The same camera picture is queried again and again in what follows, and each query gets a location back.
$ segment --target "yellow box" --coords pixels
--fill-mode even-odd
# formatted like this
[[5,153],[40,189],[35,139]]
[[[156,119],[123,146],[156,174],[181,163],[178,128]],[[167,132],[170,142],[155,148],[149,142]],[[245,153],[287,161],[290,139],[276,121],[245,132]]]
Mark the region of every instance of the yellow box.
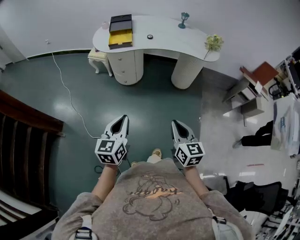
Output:
[[132,30],[113,31],[109,35],[109,49],[132,46]]

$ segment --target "shoe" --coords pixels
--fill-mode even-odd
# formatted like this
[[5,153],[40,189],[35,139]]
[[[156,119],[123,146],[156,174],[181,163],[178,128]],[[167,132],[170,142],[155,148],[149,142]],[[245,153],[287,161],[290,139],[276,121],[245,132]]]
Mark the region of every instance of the shoe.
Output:
[[131,167],[134,167],[134,166],[136,166],[137,165],[137,162],[132,162],[131,163]]
[[232,148],[239,148],[241,146],[242,146],[242,140],[238,140],[233,144]]
[[153,155],[153,154],[158,155],[160,159],[161,159],[161,157],[162,157],[161,149],[159,149],[159,148],[155,148],[155,149],[152,151],[152,155]]

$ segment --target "floor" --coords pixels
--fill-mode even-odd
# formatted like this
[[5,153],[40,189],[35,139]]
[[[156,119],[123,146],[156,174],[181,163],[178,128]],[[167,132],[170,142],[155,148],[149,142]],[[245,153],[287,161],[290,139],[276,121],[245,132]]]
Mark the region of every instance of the floor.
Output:
[[[282,188],[292,192],[298,176],[297,159],[290,159],[282,151],[272,150],[269,146],[240,147],[232,145],[242,136],[253,135],[273,119],[273,103],[264,101],[266,111],[246,119],[239,110],[228,112],[230,107],[222,103],[226,91],[203,85],[201,107],[201,137],[206,155],[198,166],[203,181],[212,189],[226,193],[223,176],[228,176],[230,185],[236,181],[254,182],[265,185],[280,181]],[[241,213],[258,232],[266,215],[258,212]]]
[[[199,133],[200,78],[182,91],[171,83],[174,61],[145,58],[144,76],[134,86],[119,84],[102,65],[100,74],[89,65],[87,54],[58,55],[55,59],[63,80],[72,92],[76,109],[84,116],[87,129],[101,136],[116,117],[129,116],[128,160],[146,161],[154,148],[172,157],[171,121],[180,120]],[[99,174],[94,153],[96,140],[90,138],[81,118],[72,109],[68,91],[52,57],[22,61],[7,67],[0,88],[22,102],[65,122],[65,138],[56,142],[50,161],[52,204],[65,212],[76,196],[91,191]],[[120,171],[128,169],[123,162]]]
[[[127,114],[130,118],[128,135],[132,161],[145,161],[151,150],[162,148],[164,157],[171,157],[171,120],[188,124],[195,133],[201,131],[206,155],[198,169],[210,188],[225,193],[223,176],[231,184],[237,180],[254,181],[257,185],[282,182],[291,192],[297,177],[296,159],[270,147],[233,149],[234,141],[251,135],[272,119],[272,102],[265,113],[247,119],[244,126],[238,111],[228,112],[222,103],[225,91],[213,86],[212,79],[202,74],[191,88],[178,90],[170,82],[175,63],[145,58],[143,79],[134,86],[122,86],[110,78],[104,66],[100,74],[88,64],[86,54],[55,57],[62,69],[65,84],[73,94],[73,103],[85,117],[90,133],[100,136],[115,117]],[[81,118],[71,108],[68,92],[62,87],[59,72],[51,57],[23,61],[8,66],[2,75],[0,88],[23,101],[65,122],[66,138],[56,142],[50,165],[52,203],[65,212],[82,191],[91,191],[98,174],[94,167],[96,141],[86,134]],[[122,163],[120,170],[128,168]],[[262,219],[248,213],[250,222]]]

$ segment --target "gray t-shirt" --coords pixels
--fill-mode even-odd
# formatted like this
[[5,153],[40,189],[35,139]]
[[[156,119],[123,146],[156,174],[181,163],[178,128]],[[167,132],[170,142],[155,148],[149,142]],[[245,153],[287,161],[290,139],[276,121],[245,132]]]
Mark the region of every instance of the gray t-shirt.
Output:
[[123,172],[102,202],[80,194],[57,223],[52,239],[68,240],[92,215],[92,230],[102,239],[215,239],[210,208],[237,225],[245,240],[254,239],[251,226],[218,191],[199,197],[172,159],[142,162]]

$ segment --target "black chair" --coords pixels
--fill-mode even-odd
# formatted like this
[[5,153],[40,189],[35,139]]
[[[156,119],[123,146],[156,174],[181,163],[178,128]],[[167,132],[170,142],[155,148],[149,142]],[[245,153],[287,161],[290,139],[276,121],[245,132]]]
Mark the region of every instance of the black chair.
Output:
[[281,182],[257,186],[253,182],[238,181],[235,187],[229,188],[227,177],[224,179],[227,188],[225,198],[239,212],[245,209],[269,216],[281,210],[288,198],[288,190],[281,188]]

